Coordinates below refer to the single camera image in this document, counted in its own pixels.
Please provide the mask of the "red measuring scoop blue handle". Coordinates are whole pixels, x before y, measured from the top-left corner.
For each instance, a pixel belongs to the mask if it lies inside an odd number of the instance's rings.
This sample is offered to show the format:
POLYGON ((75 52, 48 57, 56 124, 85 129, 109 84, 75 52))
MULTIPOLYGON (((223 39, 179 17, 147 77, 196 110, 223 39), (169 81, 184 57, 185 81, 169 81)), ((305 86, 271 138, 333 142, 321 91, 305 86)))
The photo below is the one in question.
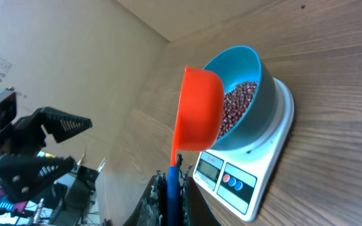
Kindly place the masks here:
POLYGON ((217 140, 224 86, 212 71, 186 66, 180 90, 167 176, 167 224, 178 225, 180 170, 177 151, 205 151, 217 140))

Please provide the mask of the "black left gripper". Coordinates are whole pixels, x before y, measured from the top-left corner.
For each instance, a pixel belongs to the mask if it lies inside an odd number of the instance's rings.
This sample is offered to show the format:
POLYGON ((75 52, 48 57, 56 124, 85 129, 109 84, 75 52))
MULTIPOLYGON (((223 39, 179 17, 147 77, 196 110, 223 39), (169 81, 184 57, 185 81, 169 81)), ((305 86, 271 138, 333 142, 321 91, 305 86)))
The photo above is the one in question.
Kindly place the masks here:
POLYGON ((52 107, 38 109, 37 116, 41 123, 37 119, 22 117, 0 131, 0 186, 12 203, 31 200, 75 166, 75 159, 70 156, 35 156, 47 146, 41 124, 57 143, 92 127, 89 118, 52 107))

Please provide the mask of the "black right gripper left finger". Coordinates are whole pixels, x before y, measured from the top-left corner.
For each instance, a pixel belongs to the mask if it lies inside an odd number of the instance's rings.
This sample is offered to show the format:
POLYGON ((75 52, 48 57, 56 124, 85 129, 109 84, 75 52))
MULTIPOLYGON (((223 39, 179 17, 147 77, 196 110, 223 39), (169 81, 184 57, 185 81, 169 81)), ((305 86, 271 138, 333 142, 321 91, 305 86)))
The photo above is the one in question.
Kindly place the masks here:
POLYGON ((162 226, 166 217, 167 181, 157 171, 146 186, 138 204, 123 226, 162 226))

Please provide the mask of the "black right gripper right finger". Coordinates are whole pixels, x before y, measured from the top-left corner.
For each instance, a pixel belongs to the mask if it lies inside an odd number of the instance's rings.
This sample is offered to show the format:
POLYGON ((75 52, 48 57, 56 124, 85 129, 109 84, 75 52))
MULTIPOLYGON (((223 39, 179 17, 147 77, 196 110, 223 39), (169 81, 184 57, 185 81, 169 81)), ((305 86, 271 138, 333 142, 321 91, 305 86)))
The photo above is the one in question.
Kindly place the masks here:
POLYGON ((194 179, 189 176, 193 165, 180 171, 180 196, 178 199, 178 225, 221 226, 211 212, 194 179))

